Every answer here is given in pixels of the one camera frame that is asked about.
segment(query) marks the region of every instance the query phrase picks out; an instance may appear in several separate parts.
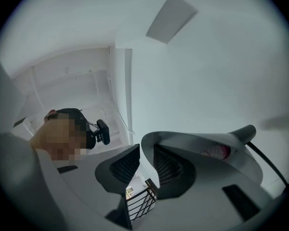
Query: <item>black vent grille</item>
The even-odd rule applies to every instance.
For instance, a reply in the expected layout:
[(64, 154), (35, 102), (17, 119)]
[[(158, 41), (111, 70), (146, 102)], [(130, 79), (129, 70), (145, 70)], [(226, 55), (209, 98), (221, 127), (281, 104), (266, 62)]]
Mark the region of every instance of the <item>black vent grille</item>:
[(139, 150), (132, 151), (125, 157), (110, 165), (109, 169), (111, 174), (119, 181), (129, 184), (140, 165), (139, 158)]
[(154, 147), (154, 168), (158, 172), (159, 184), (166, 185), (182, 174), (182, 165), (168, 154)]

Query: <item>gray panel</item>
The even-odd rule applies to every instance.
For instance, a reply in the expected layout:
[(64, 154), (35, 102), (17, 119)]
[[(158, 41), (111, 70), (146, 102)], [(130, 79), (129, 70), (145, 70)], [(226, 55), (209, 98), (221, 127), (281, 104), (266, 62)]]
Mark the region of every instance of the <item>gray panel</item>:
[(101, 162), (95, 170), (95, 177), (109, 193), (125, 197), (125, 190), (139, 166), (139, 144)]
[[(64, 216), (65, 230), (89, 231), (93, 228), (95, 230), (125, 230), (101, 215), (101, 213), (109, 211), (107, 207), (109, 209), (116, 208), (120, 196), (107, 193), (97, 181), (94, 185), (94, 171), (91, 169), (96, 167), (95, 160), (78, 161), (78, 169), (60, 175), (49, 154), (45, 150), (37, 150), (37, 152), (48, 189)], [(100, 161), (97, 160), (96, 162), (101, 162), (108, 156), (111, 157), (113, 154), (105, 154), (99, 158)]]
[(167, 0), (146, 36), (168, 44), (196, 13), (196, 9), (184, 0)]
[(197, 178), (180, 197), (163, 200), (158, 198), (156, 207), (135, 230), (218, 231), (236, 227), (244, 219), (222, 190), (232, 184), (237, 185), (259, 209), (263, 209), (272, 200), (258, 184), (222, 160), (187, 150), (163, 147), (193, 163)]
[(11, 203), (31, 223), (43, 230), (67, 230), (35, 150), (12, 134), (0, 134), (0, 185)]
[(82, 161), (75, 161), (78, 169), (64, 173), (61, 177), (79, 199), (104, 217), (118, 207), (121, 195), (107, 192), (95, 177), (95, 170), (101, 162), (116, 157), (131, 147), (86, 156)]
[[(131, 49), (125, 49), (125, 92), (126, 92), (126, 110), (127, 110), (127, 122), (129, 131), (132, 129), (131, 121)], [(129, 133), (130, 144), (133, 144), (133, 135)]]
[(189, 160), (169, 152), (160, 145), (154, 146), (154, 168), (160, 184), (158, 199), (183, 195), (196, 179), (195, 167)]
[(248, 125), (230, 133), (236, 135), (243, 144), (247, 144), (255, 137), (256, 128), (253, 125)]
[(12, 131), (25, 101), (0, 64), (0, 133)]
[(259, 164), (244, 144), (233, 134), (187, 134), (159, 131), (146, 134), (141, 141), (141, 147), (146, 158), (153, 166), (153, 146), (155, 144), (199, 154), (204, 148), (215, 143), (231, 147), (230, 156), (223, 162), (235, 167), (259, 185), (261, 184), (263, 173)]

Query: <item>headset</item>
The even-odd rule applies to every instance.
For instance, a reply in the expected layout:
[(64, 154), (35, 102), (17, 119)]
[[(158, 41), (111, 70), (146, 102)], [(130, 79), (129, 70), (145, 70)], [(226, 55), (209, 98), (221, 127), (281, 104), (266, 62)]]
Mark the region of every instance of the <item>headset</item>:
[[(96, 124), (93, 124), (89, 122), (83, 113), (76, 108), (66, 108), (61, 110), (51, 110), (44, 118), (49, 120), (50, 118), (56, 119), (58, 116), (58, 113), (66, 113), (69, 114), (70, 119), (75, 120), (75, 125), (80, 126), (80, 130), (86, 131), (86, 149), (93, 149), (96, 141), (97, 142), (103, 142), (103, 144), (107, 145), (110, 143), (110, 136), (109, 136), (109, 127), (107, 124), (99, 119), (96, 121)], [(90, 126), (93, 126), (96, 128), (96, 131), (92, 131), (90, 129)]]

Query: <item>black rectangle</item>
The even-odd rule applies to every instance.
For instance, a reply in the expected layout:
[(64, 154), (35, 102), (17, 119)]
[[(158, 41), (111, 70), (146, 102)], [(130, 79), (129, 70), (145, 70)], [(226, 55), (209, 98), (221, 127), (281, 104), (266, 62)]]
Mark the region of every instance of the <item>black rectangle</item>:
[(196, 13), (196, 9), (184, 0), (166, 0), (146, 36), (168, 44)]
[(57, 168), (57, 170), (59, 171), (60, 174), (62, 173), (66, 173), (66, 172), (69, 172), (71, 170), (74, 170), (78, 168), (76, 165), (69, 165), (69, 166), (65, 166), (65, 167), (59, 167)]
[(245, 193), (243, 193), (243, 191), (237, 185), (223, 187), (222, 190), (234, 205), (238, 213), (242, 216), (244, 221), (247, 221), (260, 211), (260, 209), (246, 196)]
[(25, 120), (25, 118), (22, 118), (19, 121), (15, 122), (14, 127), (16, 127), (17, 125), (21, 124), (24, 120)]

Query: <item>white surface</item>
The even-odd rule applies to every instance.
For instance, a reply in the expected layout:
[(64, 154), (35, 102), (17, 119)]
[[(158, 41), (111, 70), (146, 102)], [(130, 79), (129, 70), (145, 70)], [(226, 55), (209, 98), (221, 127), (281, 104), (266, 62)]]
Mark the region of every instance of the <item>white surface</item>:
[(131, 123), (131, 51), (109, 48), (110, 83), (121, 141), (133, 144)]
[(36, 133), (32, 128), (32, 125), (28, 118), (25, 118), (22, 123), (13, 127), (11, 133), (17, 137), (20, 137), (26, 141), (31, 139), (33, 135)]
[(11, 132), (25, 101), (0, 64), (0, 133)]
[(115, 30), (141, 0), (23, 0), (0, 37), (11, 77), (66, 52), (112, 45)]
[(244, 219), (222, 190), (232, 184), (242, 189), (259, 209), (272, 201), (258, 184), (222, 161), (191, 152), (182, 156), (195, 166), (196, 181), (180, 197), (158, 200), (137, 230), (150, 227), (177, 231), (192, 227), (192, 230), (220, 231), (237, 227)]
[[(95, 123), (104, 120), (110, 135), (119, 132), (115, 120), (112, 94), (108, 84), (108, 48), (81, 50), (59, 55), (41, 62), (17, 76), (13, 82), (26, 96), (26, 103), (18, 120), (28, 117), (35, 130), (52, 109), (78, 108), (86, 119)], [(35, 80), (41, 106), (33, 91)], [(99, 151), (122, 146), (120, 138), (112, 138), (109, 145), (97, 143)]]
[(142, 190), (146, 188), (143, 186), (143, 184), (144, 183), (141, 181), (139, 177), (136, 177), (129, 183), (129, 186), (131, 186), (134, 191), (133, 196), (135, 196), (137, 193), (141, 192)]
[(148, 175), (148, 173), (146, 172), (145, 168), (142, 166), (141, 163), (135, 174), (142, 180), (143, 183), (145, 183), (145, 181), (150, 178), (150, 176)]
[[(138, 23), (139, 17), (152, 21), (148, 11), (154, 4), (160, 8), (155, 0), (119, 28), (119, 41), (133, 52), (134, 142), (152, 131), (225, 133), (253, 124), (254, 144), (286, 175), (289, 130), (265, 131), (261, 123), (289, 114), (287, 25), (263, 0), (186, 1), (199, 13), (168, 45), (145, 38), (148, 25)], [(263, 170), (262, 186), (273, 196), (281, 193), (269, 187), (278, 176), (255, 158)], [(156, 182), (143, 154), (141, 161)]]
[[(37, 150), (37, 154), (45, 183), (49, 188), (53, 200), (65, 218), (67, 230), (92, 230), (93, 226), (98, 230), (124, 230), (122, 227), (106, 220), (104, 216), (101, 215), (101, 210), (97, 205), (92, 206), (92, 199), (91, 196), (88, 195), (88, 192), (86, 192), (87, 195), (85, 196), (79, 196), (75, 193), (75, 187), (77, 190), (77, 186), (71, 184), (71, 178), (66, 176), (64, 179), (62, 177), (63, 175), (59, 174), (46, 151)], [(74, 178), (74, 180), (77, 181), (82, 178), (83, 177), (79, 177), (78, 179)], [(100, 184), (95, 184), (92, 187), (95, 188), (96, 191), (99, 191), (100, 194), (106, 194), (111, 200), (119, 198), (117, 194), (107, 193)]]

